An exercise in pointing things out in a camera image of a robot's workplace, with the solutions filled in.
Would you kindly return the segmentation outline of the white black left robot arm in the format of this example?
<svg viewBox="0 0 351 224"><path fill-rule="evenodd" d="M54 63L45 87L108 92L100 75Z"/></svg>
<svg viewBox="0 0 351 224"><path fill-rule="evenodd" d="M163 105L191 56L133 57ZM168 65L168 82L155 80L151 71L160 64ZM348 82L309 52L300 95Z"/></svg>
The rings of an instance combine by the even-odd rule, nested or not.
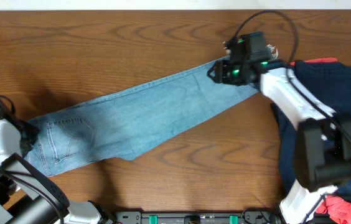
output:
<svg viewBox="0 0 351 224"><path fill-rule="evenodd" d="M0 95L0 223L115 223L95 202L73 202L24 156L39 129L15 116Z"/></svg>

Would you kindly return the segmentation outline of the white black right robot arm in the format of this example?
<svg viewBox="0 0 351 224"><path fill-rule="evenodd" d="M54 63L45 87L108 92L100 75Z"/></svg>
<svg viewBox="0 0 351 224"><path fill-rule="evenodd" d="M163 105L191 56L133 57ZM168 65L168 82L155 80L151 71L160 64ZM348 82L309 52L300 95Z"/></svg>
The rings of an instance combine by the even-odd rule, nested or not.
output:
<svg viewBox="0 0 351 224"><path fill-rule="evenodd" d="M224 42L228 59L207 75L215 83L253 85L269 98L296 130L295 181L279 204L278 221L312 220L325 197L351 180L351 115L319 101L295 76L289 63L273 58L262 32Z"/></svg>

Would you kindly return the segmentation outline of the light blue denim jeans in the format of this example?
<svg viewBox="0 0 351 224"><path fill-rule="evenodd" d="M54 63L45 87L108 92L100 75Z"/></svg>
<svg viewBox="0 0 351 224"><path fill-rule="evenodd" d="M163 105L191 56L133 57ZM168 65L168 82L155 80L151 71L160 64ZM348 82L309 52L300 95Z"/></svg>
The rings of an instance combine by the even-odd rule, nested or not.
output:
<svg viewBox="0 0 351 224"><path fill-rule="evenodd" d="M96 161L133 160L256 93L214 83L212 62L31 119L26 160L46 176Z"/></svg>

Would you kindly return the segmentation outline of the black rail with green clips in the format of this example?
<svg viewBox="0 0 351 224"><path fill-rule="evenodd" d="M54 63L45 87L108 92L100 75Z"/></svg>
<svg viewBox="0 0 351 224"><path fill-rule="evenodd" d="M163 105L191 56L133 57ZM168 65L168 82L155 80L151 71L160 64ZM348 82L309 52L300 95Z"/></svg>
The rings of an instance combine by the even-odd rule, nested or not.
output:
<svg viewBox="0 0 351 224"><path fill-rule="evenodd" d="M116 212L122 224L280 224L277 213L245 210L241 213L144 213Z"/></svg>

